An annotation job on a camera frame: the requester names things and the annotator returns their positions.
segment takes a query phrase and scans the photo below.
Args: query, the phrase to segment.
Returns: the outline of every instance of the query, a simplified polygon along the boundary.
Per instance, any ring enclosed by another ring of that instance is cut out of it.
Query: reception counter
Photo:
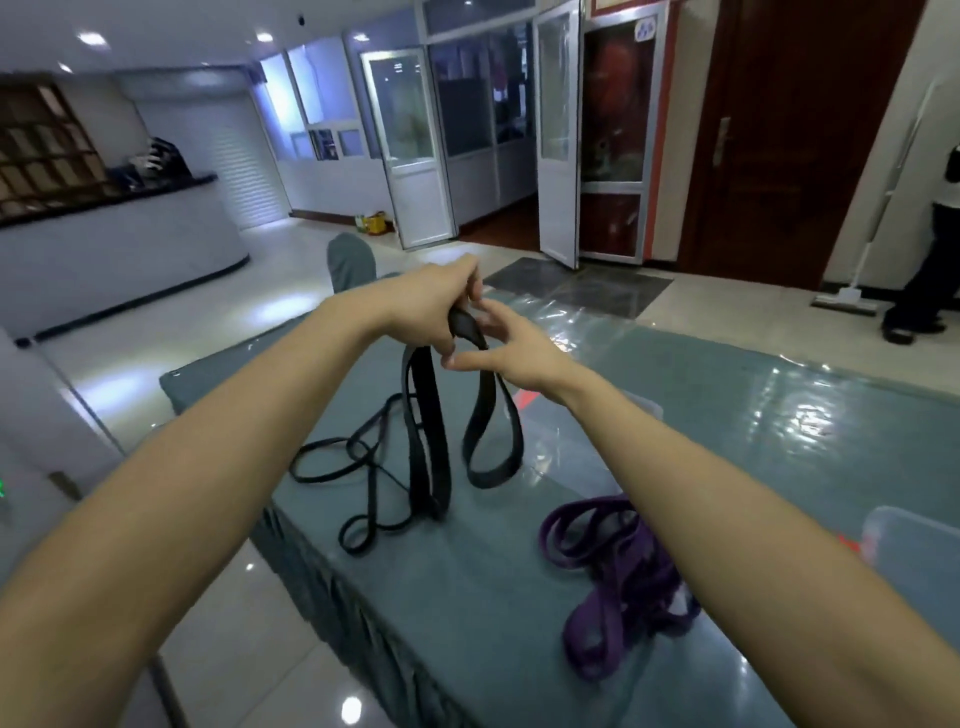
[[[249,262],[216,179],[0,226],[0,327],[40,341]]]

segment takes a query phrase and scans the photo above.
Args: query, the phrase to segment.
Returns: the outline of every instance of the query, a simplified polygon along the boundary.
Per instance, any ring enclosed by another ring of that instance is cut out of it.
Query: sign
[[[642,43],[644,40],[653,40],[657,36],[657,17],[641,17],[634,26],[634,40]]]

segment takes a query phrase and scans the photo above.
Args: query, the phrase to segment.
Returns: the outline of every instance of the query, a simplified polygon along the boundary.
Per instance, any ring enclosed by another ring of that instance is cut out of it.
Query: gray tablecloth
[[[960,407],[952,400],[776,357],[635,327],[521,298],[514,306],[618,386],[661,404],[665,420],[856,537],[866,514],[893,504],[953,524],[960,495],[952,462]],[[296,322],[161,379],[180,412]],[[348,435],[398,391],[401,346],[375,344],[349,373],[310,439]],[[437,367],[451,453],[460,451],[476,376]],[[395,416],[386,464],[406,478]],[[479,450],[509,446],[495,421]],[[252,534],[305,619],[364,682],[398,726],[782,726],[790,722],[707,615],[685,637],[631,651],[599,685],[564,660],[561,630],[586,596],[586,574],[546,564],[537,529],[576,496],[524,468],[493,491],[468,485],[453,458],[443,523],[381,534],[361,558],[337,532],[364,510],[366,476],[304,486],[284,477]],[[305,468],[345,464],[321,452]],[[381,519],[405,515],[405,494],[382,479]]]

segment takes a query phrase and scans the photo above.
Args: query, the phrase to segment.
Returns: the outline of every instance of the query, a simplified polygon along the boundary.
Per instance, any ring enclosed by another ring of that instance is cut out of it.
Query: ceiling
[[[20,0],[0,3],[0,72],[76,73],[255,61],[411,0]],[[305,25],[297,21],[303,13]],[[77,32],[101,34],[109,50]],[[256,40],[257,32],[274,36]]]

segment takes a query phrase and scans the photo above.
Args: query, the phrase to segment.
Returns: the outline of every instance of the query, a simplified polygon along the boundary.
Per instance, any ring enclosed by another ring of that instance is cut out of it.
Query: forearm
[[[0,705],[11,692],[76,687],[43,684],[55,661],[64,680],[100,671],[84,690],[102,706],[117,676],[156,651],[375,338],[376,320],[351,295],[323,303],[167,425],[29,556],[0,600]]]
[[[956,654],[773,491],[578,369],[564,403],[693,593],[800,724],[945,724]]]

